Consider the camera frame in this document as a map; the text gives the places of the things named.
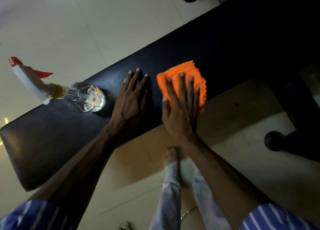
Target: orange microfiber cloth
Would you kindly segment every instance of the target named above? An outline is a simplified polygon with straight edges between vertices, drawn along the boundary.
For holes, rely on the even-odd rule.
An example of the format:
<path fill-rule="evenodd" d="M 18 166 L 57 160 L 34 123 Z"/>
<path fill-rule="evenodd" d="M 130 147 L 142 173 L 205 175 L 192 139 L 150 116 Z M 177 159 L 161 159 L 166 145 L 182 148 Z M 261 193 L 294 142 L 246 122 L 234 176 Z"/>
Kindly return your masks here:
<path fill-rule="evenodd" d="M 167 97 L 170 101 L 167 88 L 167 79 L 171 77 L 174 91 L 179 97 L 179 77 L 180 74 L 184 72 L 186 74 L 186 87 L 188 88 L 189 78 L 193 76 L 193 88 L 200 88 L 200 98 L 199 98 L 199 112 L 204 112 L 204 105 L 207 100 L 207 89 L 206 80 L 201 76 L 199 69 L 195 66 L 193 61 L 182 63 L 178 66 L 170 68 L 169 70 L 157 75 L 157 81 L 159 88 L 162 91 L 163 96 Z"/>

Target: white trousers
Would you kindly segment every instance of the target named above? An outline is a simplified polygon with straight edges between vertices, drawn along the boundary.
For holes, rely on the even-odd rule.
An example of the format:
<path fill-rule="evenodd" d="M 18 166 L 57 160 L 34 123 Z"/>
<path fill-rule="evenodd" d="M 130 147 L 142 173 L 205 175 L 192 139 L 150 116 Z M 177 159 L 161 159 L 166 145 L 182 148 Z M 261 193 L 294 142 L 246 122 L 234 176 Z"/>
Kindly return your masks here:
<path fill-rule="evenodd" d="M 193 190 L 207 230 L 231 230 L 198 168 L 194 171 Z M 180 183 L 176 178 L 168 177 L 162 185 L 162 194 L 150 230 L 180 230 L 180 218 Z"/>

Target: spray bottle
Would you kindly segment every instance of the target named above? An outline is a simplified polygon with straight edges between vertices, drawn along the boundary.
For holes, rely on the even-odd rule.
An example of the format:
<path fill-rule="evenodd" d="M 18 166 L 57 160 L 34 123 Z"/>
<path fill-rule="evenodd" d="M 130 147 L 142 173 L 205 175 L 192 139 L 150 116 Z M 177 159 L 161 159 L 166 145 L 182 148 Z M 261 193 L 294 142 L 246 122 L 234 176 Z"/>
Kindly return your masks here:
<path fill-rule="evenodd" d="M 106 103 L 104 93 L 88 82 L 74 83 L 71 87 L 46 84 L 41 79 L 53 73 L 37 71 L 24 66 L 17 57 L 10 57 L 9 62 L 21 82 L 41 99 L 44 105 L 49 104 L 50 98 L 55 98 L 65 100 L 76 111 L 96 112 L 101 110 Z"/>

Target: tile floor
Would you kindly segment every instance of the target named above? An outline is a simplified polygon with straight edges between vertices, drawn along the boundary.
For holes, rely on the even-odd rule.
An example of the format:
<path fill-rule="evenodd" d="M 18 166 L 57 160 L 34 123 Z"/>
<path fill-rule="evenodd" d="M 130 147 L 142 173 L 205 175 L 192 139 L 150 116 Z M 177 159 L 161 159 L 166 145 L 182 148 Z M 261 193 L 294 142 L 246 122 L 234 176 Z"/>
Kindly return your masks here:
<path fill-rule="evenodd" d="M 9 70 L 7 57 L 15 55 L 35 69 L 54 72 L 46 82 L 68 85 L 218 4 L 218 0 L 192 4 L 182 0 L 0 0 L 0 126 L 5 117 L 13 120 L 40 103 Z M 302 75 L 320 103 L 318 70 L 311 66 Z M 294 127 L 269 87 L 258 79 L 209 100 L 198 125 L 198 134 L 211 149 L 276 203 L 320 224 L 320 164 L 267 150 L 263 137 L 271 130 L 289 133 Z M 177 143 L 159 126 L 117 149 L 79 229 L 115 230 L 126 220 L 136 229 L 148 229 L 164 179 L 162 152 L 170 146 Z M 0 215 L 4 215 L 33 192 L 23 191 L 3 146 L 0 172 Z M 188 187 L 192 181 L 188 158 L 182 162 L 182 174 L 186 181 L 183 214 L 196 206 Z M 181 228 L 205 229 L 198 210 L 186 216 Z"/>

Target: finger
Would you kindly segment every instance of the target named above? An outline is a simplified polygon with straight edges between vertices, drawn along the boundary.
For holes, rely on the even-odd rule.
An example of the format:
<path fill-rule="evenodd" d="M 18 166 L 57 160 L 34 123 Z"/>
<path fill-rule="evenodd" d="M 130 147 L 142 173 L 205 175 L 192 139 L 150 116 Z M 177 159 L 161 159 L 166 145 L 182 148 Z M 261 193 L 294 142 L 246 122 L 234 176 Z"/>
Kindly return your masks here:
<path fill-rule="evenodd" d="M 180 101 L 183 105 L 187 106 L 187 93 L 186 93 L 186 78 L 185 73 L 180 74 L 180 81 L 179 81 L 179 94 L 180 94 Z"/>
<path fill-rule="evenodd" d="M 132 70 L 129 71 L 128 76 L 126 77 L 126 79 L 123 81 L 123 85 L 122 85 L 122 90 L 121 91 L 126 91 L 128 88 L 128 85 L 130 83 L 130 80 L 133 76 L 133 72 Z"/>
<path fill-rule="evenodd" d="M 144 88 L 144 86 L 145 86 L 146 82 L 148 81 L 148 79 L 149 79 L 149 75 L 146 73 L 146 74 L 144 75 L 143 79 L 138 83 L 138 85 L 137 85 L 137 87 L 136 87 L 136 89 L 135 89 L 135 91 L 136 91 L 138 94 L 141 93 L 141 91 L 142 91 L 142 89 Z"/>
<path fill-rule="evenodd" d="M 188 91 L 187 91 L 187 100 L 188 100 L 188 108 L 193 108 L 193 77 L 191 76 L 189 78 L 189 85 L 188 85 Z"/>
<path fill-rule="evenodd" d="M 193 102 L 193 108 L 194 108 L 194 111 L 196 113 L 196 115 L 198 114 L 198 109 L 199 109 L 199 98 L 200 98 L 200 88 L 199 87 L 196 87 L 195 89 L 195 93 L 194 93 L 194 102 Z"/>
<path fill-rule="evenodd" d="M 176 92 L 174 91 L 174 86 L 172 84 L 171 78 L 168 78 L 167 80 L 167 87 L 168 87 L 168 94 L 171 99 L 172 105 L 177 105 L 179 103 L 179 99 Z"/>
<path fill-rule="evenodd" d="M 162 122 L 165 123 L 170 115 L 170 103 L 167 97 L 162 101 Z"/>
<path fill-rule="evenodd" d="M 141 69 L 137 68 L 136 72 L 134 73 L 132 79 L 129 82 L 129 85 L 128 85 L 128 88 L 127 88 L 128 91 L 133 91 L 134 90 L 134 87 L 136 86 L 136 84 L 138 82 L 138 78 L 139 78 L 140 73 L 141 73 Z"/>
<path fill-rule="evenodd" d="M 145 89 L 144 90 L 144 95 L 142 97 L 142 102 L 141 102 L 141 112 L 142 114 L 144 114 L 144 112 L 146 111 L 146 106 L 147 106 L 147 95 L 148 94 L 148 90 Z"/>

